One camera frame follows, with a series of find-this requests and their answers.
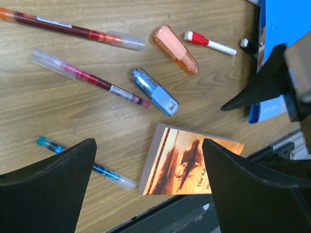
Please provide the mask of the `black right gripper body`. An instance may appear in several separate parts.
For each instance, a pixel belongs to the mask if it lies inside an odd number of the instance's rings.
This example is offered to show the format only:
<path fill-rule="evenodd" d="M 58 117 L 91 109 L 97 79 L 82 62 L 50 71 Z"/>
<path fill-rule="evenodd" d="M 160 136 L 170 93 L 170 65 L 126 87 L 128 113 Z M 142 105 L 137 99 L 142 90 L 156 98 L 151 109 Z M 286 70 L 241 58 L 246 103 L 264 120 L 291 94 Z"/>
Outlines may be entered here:
<path fill-rule="evenodd" d="M 284 96 L 292 122 L 303 121 L 311 113 L 311 33 L 305 34 L 285 52 L 289 68 L 289 92 Z"/>

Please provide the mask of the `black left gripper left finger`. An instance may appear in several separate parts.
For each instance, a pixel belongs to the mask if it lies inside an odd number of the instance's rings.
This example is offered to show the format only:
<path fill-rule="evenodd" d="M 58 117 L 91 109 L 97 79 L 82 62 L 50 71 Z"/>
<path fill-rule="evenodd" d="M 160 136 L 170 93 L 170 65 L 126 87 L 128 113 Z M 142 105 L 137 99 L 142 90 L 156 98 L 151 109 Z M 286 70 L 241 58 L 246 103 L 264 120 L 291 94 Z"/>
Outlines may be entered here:
<path fill-rule="evenodd" d="M 60 154 L 0 177 L 2 233 L 73 233 L 97 144 L 88 138 Z"/>

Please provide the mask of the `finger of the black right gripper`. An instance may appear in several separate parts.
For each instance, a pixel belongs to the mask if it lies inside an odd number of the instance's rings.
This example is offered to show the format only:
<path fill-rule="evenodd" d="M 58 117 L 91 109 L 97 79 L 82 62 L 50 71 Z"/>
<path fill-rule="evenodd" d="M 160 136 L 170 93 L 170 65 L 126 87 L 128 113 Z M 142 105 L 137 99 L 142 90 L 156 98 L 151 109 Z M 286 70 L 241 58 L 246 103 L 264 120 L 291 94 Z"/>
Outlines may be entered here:
<path fill-rule="evenodd" d="M 294 84 L 285 59 L 286 44 L 275 46 L 264 66 L 249 84 L 221 107 L 223 111 L 248 107 L 262 101 L 293 94 Z"/>

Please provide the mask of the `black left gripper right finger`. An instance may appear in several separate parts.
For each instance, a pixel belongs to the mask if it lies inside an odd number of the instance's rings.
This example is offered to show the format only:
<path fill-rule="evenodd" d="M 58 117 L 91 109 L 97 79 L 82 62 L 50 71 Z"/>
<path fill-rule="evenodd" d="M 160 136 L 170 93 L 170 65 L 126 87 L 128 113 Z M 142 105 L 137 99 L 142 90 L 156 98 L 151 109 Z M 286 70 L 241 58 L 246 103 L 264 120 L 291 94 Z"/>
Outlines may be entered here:
<path fill-rule="evenodd" d="M 202 150 L 222 232 L 310 232 L 309 160 L 259 164 L 211 139 Z"/>

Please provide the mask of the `blue file folder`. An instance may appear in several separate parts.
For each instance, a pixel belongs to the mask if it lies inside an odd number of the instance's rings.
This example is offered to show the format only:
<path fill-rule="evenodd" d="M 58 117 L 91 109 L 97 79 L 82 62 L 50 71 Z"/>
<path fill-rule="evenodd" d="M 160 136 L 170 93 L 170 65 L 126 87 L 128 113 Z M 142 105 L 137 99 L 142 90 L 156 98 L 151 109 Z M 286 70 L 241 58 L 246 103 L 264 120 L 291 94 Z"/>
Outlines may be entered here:
<path fill-rule="evenodd" d="M 291 46 L 311 30 L 309 0 L 257 0 L 260 6 L 258 45 L 264 51 L 258 56 L 257 71 L 268 60 L 273 47 Z M 251 105 L 249 123 L 255 124 L 287 111 L 283 96 Z"/>

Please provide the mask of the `orange cover paperback book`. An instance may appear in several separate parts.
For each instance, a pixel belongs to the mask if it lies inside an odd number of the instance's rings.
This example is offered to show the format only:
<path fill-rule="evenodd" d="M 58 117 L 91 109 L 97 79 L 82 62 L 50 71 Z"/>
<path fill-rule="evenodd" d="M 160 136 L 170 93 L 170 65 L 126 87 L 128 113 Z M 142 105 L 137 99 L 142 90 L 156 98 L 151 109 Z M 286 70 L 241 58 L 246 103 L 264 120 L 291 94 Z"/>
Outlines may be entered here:
<path fill-rule="evenodd" d="M 141 179 L 143 195 L 211 194 L 202 151 L 211 139 L 240 155 L 244 145 L 232 139 L 164 123 L 155 128 Z"/>

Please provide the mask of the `blue correction tape dispenser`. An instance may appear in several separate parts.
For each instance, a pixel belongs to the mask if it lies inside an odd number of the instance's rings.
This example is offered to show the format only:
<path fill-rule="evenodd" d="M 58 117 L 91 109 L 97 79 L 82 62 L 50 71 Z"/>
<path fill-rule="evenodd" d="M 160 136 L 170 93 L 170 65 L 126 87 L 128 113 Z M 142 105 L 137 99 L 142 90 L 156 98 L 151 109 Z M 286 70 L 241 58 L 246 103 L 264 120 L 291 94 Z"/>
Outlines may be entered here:
<path fill-rule="evenodd" d="M 131 71 L 131 80 L 164 115 L 170 117 L 177 112 L 179 108 L 178 100 L 144 69 L 133 69 Z"/>

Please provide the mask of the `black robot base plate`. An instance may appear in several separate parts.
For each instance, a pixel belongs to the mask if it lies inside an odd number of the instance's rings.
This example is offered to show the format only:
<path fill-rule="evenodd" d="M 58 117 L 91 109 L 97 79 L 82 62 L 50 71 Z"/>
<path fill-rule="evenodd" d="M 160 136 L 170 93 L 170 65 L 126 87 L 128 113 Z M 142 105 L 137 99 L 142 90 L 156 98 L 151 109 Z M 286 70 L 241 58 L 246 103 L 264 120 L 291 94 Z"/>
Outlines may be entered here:
<path fill-rule="evenodd" d="M 250 155 L 262 164 L 280 160 L 311 161 L 303 135 L 293 132 Z M 222 233 L 213 195 L 174 197 L 111 229 L 113 233 Z"/>

